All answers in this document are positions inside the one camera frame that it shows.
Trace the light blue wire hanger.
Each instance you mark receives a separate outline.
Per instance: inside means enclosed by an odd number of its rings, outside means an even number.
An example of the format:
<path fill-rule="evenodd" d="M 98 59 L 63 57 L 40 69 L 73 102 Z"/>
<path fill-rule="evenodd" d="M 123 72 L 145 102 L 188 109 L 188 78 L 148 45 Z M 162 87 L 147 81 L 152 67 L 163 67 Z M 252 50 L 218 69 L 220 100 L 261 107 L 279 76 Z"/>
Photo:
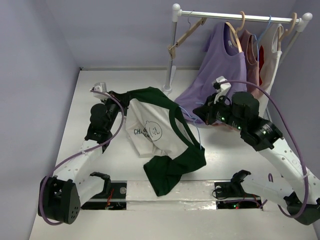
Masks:
<path fill-rule="evenodd" d="M 203 148 L 203 146 L 202 146 L 202 142 L 201 142 L 200 130 L 199 130 L 199 128 L 198 128 L 198 126 L 197 126 L 197 123 L 196 123 L 197 118 L 191 116 L 191 115 L 189 114 L 189 112 L 188 112 L 185 108 L 183 108 L 181 105 L 179 105 L 179 108 L 180 108 L 184 113 L 187 114 L 187 116 L 191 119 L 191 122 L 192 122 L 193 126 L 196 128 L 197 135 L 198 135 L 199 149 L 201 150 L 201 149 Z"/>

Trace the white and green t shirt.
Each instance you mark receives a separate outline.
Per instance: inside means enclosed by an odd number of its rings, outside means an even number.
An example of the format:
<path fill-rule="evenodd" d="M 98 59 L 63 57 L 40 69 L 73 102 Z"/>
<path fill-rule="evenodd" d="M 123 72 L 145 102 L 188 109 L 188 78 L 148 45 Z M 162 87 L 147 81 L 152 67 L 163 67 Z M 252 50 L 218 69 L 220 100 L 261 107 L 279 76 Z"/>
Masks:
<path fill-rule="evenodd" d="M 190 130 L 182 109 L 162 91 L 147 87 L 128 91 L 125 130 L 142 158 L 155 192 L 167 195 L 185 174 L 206 163 L 205 148 Z"/>

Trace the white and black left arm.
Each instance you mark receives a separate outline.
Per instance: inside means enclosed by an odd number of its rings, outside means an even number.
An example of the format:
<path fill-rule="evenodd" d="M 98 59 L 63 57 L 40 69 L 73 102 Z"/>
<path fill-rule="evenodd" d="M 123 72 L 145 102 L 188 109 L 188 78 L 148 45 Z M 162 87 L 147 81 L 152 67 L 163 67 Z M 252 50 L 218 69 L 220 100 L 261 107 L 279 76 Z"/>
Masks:
<path fill-rule="evenodd" d="M 79 151 L 56 165 L 40 182 L 38 215 L 51 226 L 72 224 L 88 200 L 112 194 L 111 177 L 94 170 L 93 164 L 119 133 L 112 133 L 112 127 L 118 114 L 120 123 L 124 123 L 130 94 L 91 92 L 101 100 L 91 107 L 90 124 Z"/>

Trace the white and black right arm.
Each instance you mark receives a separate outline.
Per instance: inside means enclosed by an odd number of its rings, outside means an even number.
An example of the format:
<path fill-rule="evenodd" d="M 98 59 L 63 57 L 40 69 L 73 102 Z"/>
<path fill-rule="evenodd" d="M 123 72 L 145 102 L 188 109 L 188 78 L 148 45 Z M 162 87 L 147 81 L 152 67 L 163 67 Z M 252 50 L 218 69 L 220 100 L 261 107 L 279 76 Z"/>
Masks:
<path fill-rule="evenodd" d="M 280 173 L 276 182 L 264 182 L 247 170 L 235 173 L 223 183 L 224 198 L 258 195 L 286 208 L 291 217 L 303 225 L 320 219 L 320 180 L 310 171 L 303 172 L 302 163 L 291 150 L 282 132 L 271 121 L 259 116 L 259 101 L 249 92 L 236 92 L 229 100 L 213 94 L 205 104 L 192 112 L 206 125 L 216 121 L 240 131 L 241 139 L 267 159 Z"/>

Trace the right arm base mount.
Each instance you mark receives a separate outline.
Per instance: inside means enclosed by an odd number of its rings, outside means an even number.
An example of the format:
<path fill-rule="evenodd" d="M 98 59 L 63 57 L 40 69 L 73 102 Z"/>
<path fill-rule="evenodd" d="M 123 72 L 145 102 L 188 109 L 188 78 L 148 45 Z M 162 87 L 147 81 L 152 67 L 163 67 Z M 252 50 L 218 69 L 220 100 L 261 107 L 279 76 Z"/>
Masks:
<path fill-rule="evenodd" d="M 261 199 L 257 195 L 246 193 L 241 186 L 245 177 L 249 175 L 249 171 L 240 170 L 230 181 L 218 181 L 214 184 L 211 195 L 217 200 L 218 209 L 262 209 Z"/>

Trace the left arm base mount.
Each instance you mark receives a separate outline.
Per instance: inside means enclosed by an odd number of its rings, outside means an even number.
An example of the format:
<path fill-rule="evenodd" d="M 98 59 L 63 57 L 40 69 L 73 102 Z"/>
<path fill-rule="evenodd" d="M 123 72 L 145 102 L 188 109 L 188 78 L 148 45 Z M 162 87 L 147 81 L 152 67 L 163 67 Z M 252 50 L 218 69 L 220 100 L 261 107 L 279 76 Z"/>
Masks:
<path fill-rule="evenodd" d="M 81 206 L 82 210 L 126 210 L 127 181 L 112 181 L 108 174 L 93 172 L 91 177 L 104 180 L 102 192 Z"/>

